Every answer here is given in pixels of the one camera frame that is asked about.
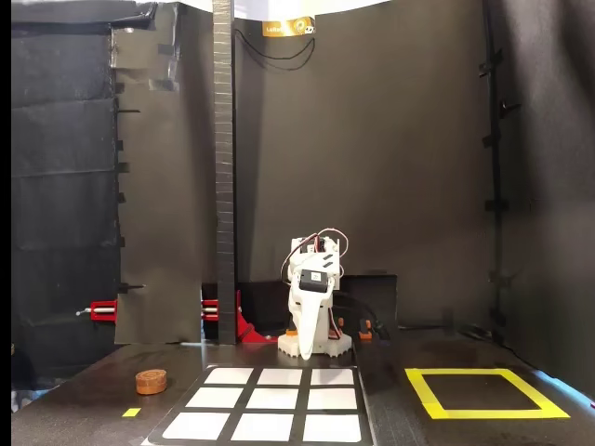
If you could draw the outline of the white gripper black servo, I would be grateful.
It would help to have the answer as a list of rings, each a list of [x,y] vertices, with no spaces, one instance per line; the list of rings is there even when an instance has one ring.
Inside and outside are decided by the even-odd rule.
[[[288,308],[296,325],[297,350],[303,360],[326,352],[329,313],[337,285],[335,274],[322,270],[288,267]]]

